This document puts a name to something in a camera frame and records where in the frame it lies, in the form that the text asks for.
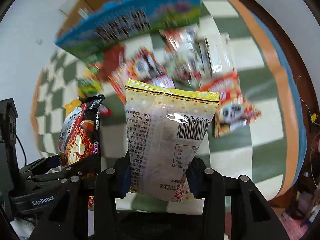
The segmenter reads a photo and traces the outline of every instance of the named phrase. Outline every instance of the red noodle package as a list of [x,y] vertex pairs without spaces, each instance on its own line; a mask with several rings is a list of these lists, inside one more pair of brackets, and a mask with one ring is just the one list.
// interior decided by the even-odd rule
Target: red noodle package
[[216,138],[233,132],[261,116],[261,111],[242,95],[236,71],[206,84],[200,91],[219,93],[220,104],[214,116]]
[[79,98],[66,105],[67,115],[59,136],[61,165],[73,164],[89,155],[100,155],[98,110],[103,95]]

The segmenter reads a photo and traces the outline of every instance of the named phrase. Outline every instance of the yellow snack bag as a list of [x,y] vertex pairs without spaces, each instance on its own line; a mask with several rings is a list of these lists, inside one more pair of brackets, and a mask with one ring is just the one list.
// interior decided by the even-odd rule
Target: yellow snack bag
[[179,202],[188,189],[185,172],[219,105],[219,95],[132,79],[125,89],[131,190]]

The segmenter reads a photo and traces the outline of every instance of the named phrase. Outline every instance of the orange stripe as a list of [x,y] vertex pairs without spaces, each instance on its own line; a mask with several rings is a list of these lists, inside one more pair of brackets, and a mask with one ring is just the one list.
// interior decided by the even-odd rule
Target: orange stripe
[[42,74],[43,74],[43,70],[41,70],[39,77],[38,77],[38,80],[37,80],[37,83],[36,83],[35,92],[32,97],[31,113],[30,113],[31,125],[33,128],[33,133],[34,133],[35,141],[36,141],[36,147],[38,150],[39,150],[39,148],[38,148],[38,124],[37,124],[37,119],[36,119],[36,110],[37,110],[39,87],[41,85]]
[[272,72],[278,87],[280,104],[284,116],[284,128],[287,135],[286,173],[282,189],[278,195],[284,194],[294,180],[298,164],[299,133],[295,105],[289,87],[285,69],[280,65],[278,55],[265,32],[260,28],[249,10],[239,0],[228,0],[240,13],[247,27],[260,46],[265,60]]

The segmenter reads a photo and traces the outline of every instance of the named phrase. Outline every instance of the panda graphic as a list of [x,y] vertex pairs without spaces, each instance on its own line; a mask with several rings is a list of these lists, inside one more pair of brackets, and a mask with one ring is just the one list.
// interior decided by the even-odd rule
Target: panda graphic
[[224,105],[220,112],[220,118],[222,119],[222,122],[220,122],[220,127],[229,127],[231,131],[234,131],[238,127],[246,125],[244,111],[244,106],[236,102],[231,102]]

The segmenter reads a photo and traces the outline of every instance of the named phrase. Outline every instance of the wire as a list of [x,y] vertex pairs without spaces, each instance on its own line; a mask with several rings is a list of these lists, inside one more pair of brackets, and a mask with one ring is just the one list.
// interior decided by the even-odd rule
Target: wire
[[320,131],[319,131],[319,132],[317,133],[317,135],[313,138],[313,140],[312,140],[312,142],[311,142],[311,145],[310,145],[310,148],[311,148],[311,153],[310,153],[310,169],[311,169],[312,179],[313,179],[313,182],[314,182],[314,184],[316,185],[316,187],[318,187],[318,185],[316,184],[315,177],[313,176],[313,169],[312,169],[311,157],[312,157],[312,154],[317,151],[316,149],[313,149],[313,148],[312,148],[312,145],[314,145],[314,143],[315,143],[315,141],[316,141],[316,138],[318,137],[319,134],[320,134]]
[[19,142],[20,147],[21,147],[21,149],[22,149],[22,152],[23,152],[23,155],[24,155],[24,166],[26,166],[26,165],[27,165],[27,156],[26,156],[26,153],[24,152],[24,148],[23,148],[23,146],[22,146],[22,143],[21,143],[18,135],[16,135],[16,138],[18,139],[18,142]]
[[[299,76],[297,77],[297,79],[296,79],[296,82],[295,82],[296,85],[297,85],[297,81],[298,81],[300,78],[301,78],[301,76],[299,75]],[[305,104],[305,106],[307,107],[307,109],[308,109],[308,111],[309,111],[309,114],[310,114],[310,118],[311,118],[312,114],[311,114],[311,112],[310,112],[309,107],[308,107],[307,104],[303,101],[303,99],[301,98],[300,94],[299,94],[299,97],[300,97],[300,100],[301,100],[301,101]],[[314,123],[314,124],[317,125],[317,126],[320,126],[320,124],[314,122],[313,120],[311,120],[311,122]]]
[[316,184],[316,181],[315,181],[315,177],[313,176],[313,171],[312,171],[312,161],[311,161],[311,157],[312,157],[313,152],[314,152],[314,150],[311,150],[311,153],[310,153],[310,169],[311,169],[311,175],[312,175],[313,182],[314,182],[314,184],[316,185],[316,187],[318,187],[318,185]]

